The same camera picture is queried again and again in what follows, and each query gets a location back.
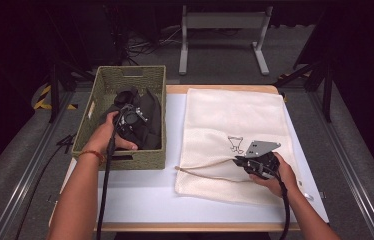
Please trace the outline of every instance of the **black bag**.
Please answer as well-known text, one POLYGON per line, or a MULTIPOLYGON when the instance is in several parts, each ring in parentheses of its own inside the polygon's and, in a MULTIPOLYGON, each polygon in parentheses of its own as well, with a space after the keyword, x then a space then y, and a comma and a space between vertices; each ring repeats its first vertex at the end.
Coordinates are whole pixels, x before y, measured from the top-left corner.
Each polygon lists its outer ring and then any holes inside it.
POLYGON ((119 111, 114 118, 119 136, 135 143, 139 149, 160 149, 162 110, 156 95, 146 88, 146 93, 140 97, 134 86, 120 88, 116 94, 114 103, 102 114, 99 124, 106 121, 108 113, 119 111))

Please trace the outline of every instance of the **wrist bracelet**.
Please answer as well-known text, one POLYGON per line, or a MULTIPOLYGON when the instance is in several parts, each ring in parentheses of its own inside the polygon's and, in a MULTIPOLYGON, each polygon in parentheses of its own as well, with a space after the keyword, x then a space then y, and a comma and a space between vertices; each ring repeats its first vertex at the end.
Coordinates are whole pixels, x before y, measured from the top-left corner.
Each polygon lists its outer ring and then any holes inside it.
POLYGON ((81 156, 81 155, 83 155, 85 153, 92 153, 92 154, 96 155, 96 157, 98 157, 99 161, 100 161, 99 162, 99 166, 101 166, 105 162, 105 160, 106 160, 106 158, 105 158, 105 156, 103 156, 103 154, 101 154, 101 153, 99 153, 97 151, 94 151, 94 150, 84 150, 78 156, 81 156))

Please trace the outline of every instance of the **wicker basket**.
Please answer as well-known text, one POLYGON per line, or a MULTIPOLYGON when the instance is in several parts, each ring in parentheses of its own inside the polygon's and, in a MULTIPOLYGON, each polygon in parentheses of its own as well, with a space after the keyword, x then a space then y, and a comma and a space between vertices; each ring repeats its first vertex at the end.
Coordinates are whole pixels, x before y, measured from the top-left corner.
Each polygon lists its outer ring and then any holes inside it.
POLYGON ((137 87, 140 96, 148 88, 161 104, 162 148, 156 150, 115 151, 111 169, 164 169, 166 154, 166 68, 165 66, 103 66, 99 67, 93 89, 84 112, 72 155, 78 158, 82 148, 98 126, 100 116, 113 104, 116 90, 124 86, 137 87))

